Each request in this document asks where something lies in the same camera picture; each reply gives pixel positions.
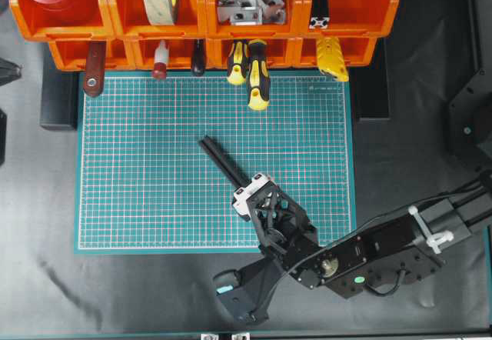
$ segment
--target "orange bin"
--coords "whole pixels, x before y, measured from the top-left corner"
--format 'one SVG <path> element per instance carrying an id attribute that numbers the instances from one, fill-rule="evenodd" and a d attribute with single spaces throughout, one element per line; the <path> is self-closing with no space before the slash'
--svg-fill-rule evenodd
<path id="1" fill-rule="evenodd" d="M 173 26 L 150 25 L 144 0 L 108 0 L 116 36 L 127 40 L 205 38 L 205 0 L 179 0 Z"/>
<path id="2" fill-rule="evenodd" d="M 49 42 L 56 68 L 62 71 L 84 71 L 90 42 Z M 136 69 L 130 42 L 110 40 L 106 45 L 107 70 L 131 71 Z"/>
<path id="3" fill-rule="evenodd" d="M 227 68 L 235 39 L 262 38 L 268 67 L 315 68 L 316 38 L 337 36 L 348 66 L 368 65 L 377 38 L 393 25 L 399 0 L 329 0 L 328 29 L 310 30 L 312 0 L 285 0 L 284 25 L 234 26 L 218 23 L 218 0 L 179 0 L 173 26 L 150 25 L 144 0 L 98 0 L 98 13 L 83 25 L 61 25 L 32 0 L 10 0 L 19 29 L 28 40 L 49 42 L 57 67 L 85 69 L 88 44 L 108 41 L 106 69 L 152 69 L 159 40 L 170 45 L 170 69 L 189 69 L 194 39 L 206 39 L 207 67 Z"/>
<path id="4" fill-rule="evenodd" d="M 325 30 L 309 29 L 312 1 L 304 0 L 304 13 L 299 20 L 303 38 L 387 36 L 400 0 L 329 0 L 330 22 Z"/>
<path id="5" fill-rule="evenodd" d="M 316 39 L 297 38 L 292 66 L 295 68 L 317 67 Z M 348 67 L 369 65 L 376 49 L 377 38 L 340 38 L 341 50 Z"/>
<path id="6" fill-rule="evenodd" d="M 160 40 L 139 40 L 129 42 L 133 49 L 137 69 L 152 70 L 154 68 L 154 53 Z M 173 39 L 168 40 L 169 45 L 169 69 L 190 69 L 191 53 L 193 52 L 194 40 Z M 207 68 L 213 68 L 211 56 L 212 41 L 207 40 L 205 51 L 207 52 Z"/>
<path id="7" fill-rule="evenodd" d="M 303 0 L 286 0 L 287 21 L 284 25 L 234 26 L 229 22 L 219 23 L 218 0 L 206 0 L 207 36 L 209 38 L 295 38 L 300 32 Z"/>
<path id="8" fill-rule="evenodd" d="M 10 0 L 12 13 L 26 40 L 105 40 L 115 35 L 108 10 L 108 0 L 98 0 L 98 11 L 83 25 L 67 25 L 56 21 L 32 0 Z"/>

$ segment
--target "yellow screwdriver handle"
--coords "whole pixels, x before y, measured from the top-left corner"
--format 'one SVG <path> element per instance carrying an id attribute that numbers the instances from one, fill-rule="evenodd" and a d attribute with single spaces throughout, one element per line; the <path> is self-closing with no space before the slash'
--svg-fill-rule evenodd
<path id="1" fill-rule="evenodd" d="M 242 40 L 232 43 L 228 56 L 228 81 L 232 85 L 242 85 L 248 75 L 248 44 Z"/>
<path id="2" fill-rule="evenodd" d="M 254 111 L 264 111 L 270 103 L 267 43 L 260 39 L 251 40 L 248 48 L 250 54 L 248 106 Z"/>

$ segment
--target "green cutting mat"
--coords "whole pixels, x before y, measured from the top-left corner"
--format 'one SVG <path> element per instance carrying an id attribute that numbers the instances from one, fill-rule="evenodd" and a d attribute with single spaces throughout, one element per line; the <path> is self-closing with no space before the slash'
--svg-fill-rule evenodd
<path id="1" fill-rule="evenodd" d="M 75 250 L 258 250 L 232 186 L 197 144 L 216 138 L 247 175 L 263 172 L 307 211 L 321 244 L 354 226 L 348 85 L 314 71 L 272 72 L 265 112 L 224 72 L 195 78 L 112 72 L 80 94 Z"/>

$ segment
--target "black mat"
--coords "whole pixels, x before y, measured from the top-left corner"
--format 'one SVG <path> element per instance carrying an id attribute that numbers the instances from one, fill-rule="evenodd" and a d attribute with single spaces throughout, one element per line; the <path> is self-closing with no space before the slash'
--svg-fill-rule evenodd
<path id="1" fill-rule="evenodd" d="M 469 78 L 465 0 L 401 0 L 387 40 L 389 122 L 354 126 L 358 222 L 433 195 L 471 175 L 446 153 L 443 106 Z M 75 133 L 38 127 L 41 49 L 0 16 L 0 53 L 24 66 L 0 88 L 8 113 L 0 168 L 0 335 L 80 335 L 239 329 L 214 298 L 211 277 L 256 255 L 73 254 Z M 366 95 L 371 95 L 371 87 Z M 489 326 L 484 241 L 446 254 L 432 278 L 392 298 L 345 301 L 282 283 L 262 332 L 468 332 Z"/>

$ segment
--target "robotic arm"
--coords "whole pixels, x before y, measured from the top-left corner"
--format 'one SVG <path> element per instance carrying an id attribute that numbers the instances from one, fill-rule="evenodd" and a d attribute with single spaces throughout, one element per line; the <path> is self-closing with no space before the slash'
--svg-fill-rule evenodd
<path id="1" fill-rule="evenodd" d="M 287 275 L 309 289 L 329 288 L 343 298 L 364 290 L 387 296 L 434 274 L 445 264 L 439 258 L 443 250 L 492 224 L 492 172 L 487 171 L 452 193 L 410 205 L 399 218 L 374 225 L 387 216 L 379 215 L 321 247 L 306 211 L 273 180 L 258 173 L 248 181 L 213 140 L 205 137 L 199 144 L 235 186 L 232 205 L 252 221 L 264 256 L 214 277 L 218 299 L 244 324 L 268 319 L 271 298 Z M 377 290 L 392 283 L 388 292 Z"/>

